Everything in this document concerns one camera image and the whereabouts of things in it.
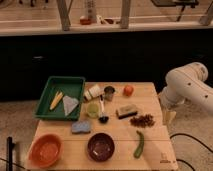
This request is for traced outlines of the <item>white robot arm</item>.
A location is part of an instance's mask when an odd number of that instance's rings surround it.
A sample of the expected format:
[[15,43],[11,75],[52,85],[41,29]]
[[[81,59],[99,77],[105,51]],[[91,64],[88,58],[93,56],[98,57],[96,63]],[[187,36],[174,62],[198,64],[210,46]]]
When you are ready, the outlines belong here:
[[213,88],[205,84],[207,78],[208,69],[200,62],[174,68],[166,74],[166,86],[158,94],[164,125],[172,122],[176,116],[174,108],[186,99],[213,114]]

